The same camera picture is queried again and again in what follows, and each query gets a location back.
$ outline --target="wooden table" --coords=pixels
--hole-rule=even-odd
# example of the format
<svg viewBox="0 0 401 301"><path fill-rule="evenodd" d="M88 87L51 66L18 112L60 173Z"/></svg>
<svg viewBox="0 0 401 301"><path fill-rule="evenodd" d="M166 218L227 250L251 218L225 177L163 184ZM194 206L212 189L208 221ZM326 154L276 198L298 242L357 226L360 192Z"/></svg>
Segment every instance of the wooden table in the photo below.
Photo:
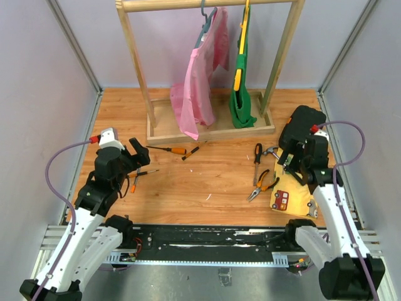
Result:
<svg viewBox="0 0 401 301"><path fill-rule="evenodd" d="M152 98L168 97L169 89L150 89L150 94ZM109 216L129 215L134 223L284 226L291 216L271 210L270 191L261 193L251 203L246 198L254 189L255 144L262 143L264 149L277 145L285 123L299 105L319 108L315 91L276 90L270 105L276 126L273 135L210 141L205 145L203 142L179 144L188 151L201 145L186 161L182 161L180 155L150 149L151 163L142 171L160 171L140 177L135 193L128 192L124 199L117 200ZM133 154L135 152L128 140L136 137L146 145L146 118L140 89L108 88L93 135L114 127L118 130L119 140ZM96 144L88 146L74 199L94 168L97 149ZM259 171L266 168L273 170L273 156L262 157ZM272 179L273 172L267 181ZM316 224L325 225L321 214Z"/></svg>

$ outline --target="red connector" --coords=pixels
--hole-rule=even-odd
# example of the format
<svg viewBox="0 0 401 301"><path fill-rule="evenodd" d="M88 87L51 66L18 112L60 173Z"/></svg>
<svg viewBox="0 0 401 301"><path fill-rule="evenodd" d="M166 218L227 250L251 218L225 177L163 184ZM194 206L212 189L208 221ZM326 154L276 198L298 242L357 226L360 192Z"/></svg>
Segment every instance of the red connector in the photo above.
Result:
<svg viewBox="0 0 401 301"><path fill-rule="evenodd" d="M312 134L315 134L315 133L317 133L319 131L319 128L318 128L318 126L315 124L314 126L312 126L312 128L311 128L311 133Z"/></svg>
<svg viewBox="0 0 401 301"><path fill-rule="evenodd" d="M100 141L100 135L90 137L89 140L90 140L90 143L91 143L91 144L99 143L99 141Z"/></svg>

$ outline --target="white wall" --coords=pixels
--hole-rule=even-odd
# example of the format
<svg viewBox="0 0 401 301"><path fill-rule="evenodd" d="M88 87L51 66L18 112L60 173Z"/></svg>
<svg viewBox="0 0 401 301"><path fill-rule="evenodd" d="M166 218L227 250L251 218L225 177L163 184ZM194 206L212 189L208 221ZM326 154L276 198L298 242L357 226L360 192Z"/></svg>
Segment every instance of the white wall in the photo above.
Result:
<svg viewBox="0 0 401 301"><path fill-rule="evenodd" d="M359 161L346 171L365 224L377 231L392 281L401 297L401 2L380 1L325 92L332 120L351 120L366 134ZM360 138L336 128L345 159Z"/></svg>
<svg viewBox="0 0 401 301"><path fill-rule="evenodd" d="M104 87L137 87L115 2L59 0L96 77ZM367 0L306 0L278 87L318 88ZM283 32L289 4L253 6L249 34L249 87L265 87ZM214 85L231 87L243 6L231 6L231 71L219 70ZM201 31L200 9L132 13L148 85L169 87L184 79Z"/></svg>
<svg viewBox="0 0 401 301"><path fill-rule="evenodd" d="M45 229L63 209L44 167L84 138L96 98L46 1L0 1L0 41L0 299L21 300ZM51 170L64 195L77 158L71 151Z"/></svg>

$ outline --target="screwdriver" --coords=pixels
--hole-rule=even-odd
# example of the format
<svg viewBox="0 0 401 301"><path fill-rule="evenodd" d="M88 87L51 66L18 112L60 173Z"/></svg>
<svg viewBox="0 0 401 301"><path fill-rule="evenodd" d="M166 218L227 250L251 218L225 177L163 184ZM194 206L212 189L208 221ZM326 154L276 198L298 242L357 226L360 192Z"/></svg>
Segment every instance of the screwdriver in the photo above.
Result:
<svg viewBox="0 0 401 301"><path fill-rule="evenodd" d="M132 188L131 188L131 193L135 192L135 188L137 187L138 180L139 180L139 177L135 177L135 180L133 181L133 185L132 185Z"/></svg>
<svg viewBox="0 0 401 301"><path fill-rule="evenodd" d="M253 186L256 186L256 179L258 178L258 166L261 162L263 147L261 143L256 144L255 146L255 175L253 177Z"/></svg>
<svg viewBox="0 0 401 301"><path fill-rule="evenodd" d="M146 174L150 174L151 172L155 172L155 171L159 171L159 169L156 169L154 171L142 171L142 172L138 172L136 174L132 174L130 175L130 177L139 177L139 176L144 176Z"/></svg>
<svg viewBox="0 0 401 301"><path fill-rule="evenodd" d="M166 152L172 152L173 154L177 154L177 155L185 155L187 153L187 150L185 148L182 147L155 147L155 146L147 146L150 147L151 149L161 149L163 151Z"/></svg>
<svg viewBox="0 0 401 301"><path fill-rule="evenodd" d="M194 152L199 150L199 146L195 147L194 149L192 149L188 154L186 154L184 157L181 157L181 159L183 161L185 161L190 155L192 155Z"/></svg>

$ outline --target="pink shirt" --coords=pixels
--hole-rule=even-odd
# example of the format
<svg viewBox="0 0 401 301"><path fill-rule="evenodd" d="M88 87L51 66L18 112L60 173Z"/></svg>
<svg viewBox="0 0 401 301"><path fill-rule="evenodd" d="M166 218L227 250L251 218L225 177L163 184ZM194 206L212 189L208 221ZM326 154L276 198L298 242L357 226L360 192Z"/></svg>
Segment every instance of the pink shirt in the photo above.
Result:
<svg viewBox="0 0 401 301"><path fill-rule="evenodd" d="M227 9L217 8L203 44L192 50L184 83L176 83L170 90L175 118L182 133L198 139L196 123L210 125L216 119L210 100L213 71L221 65L229 69L229 38Z"/></svg>

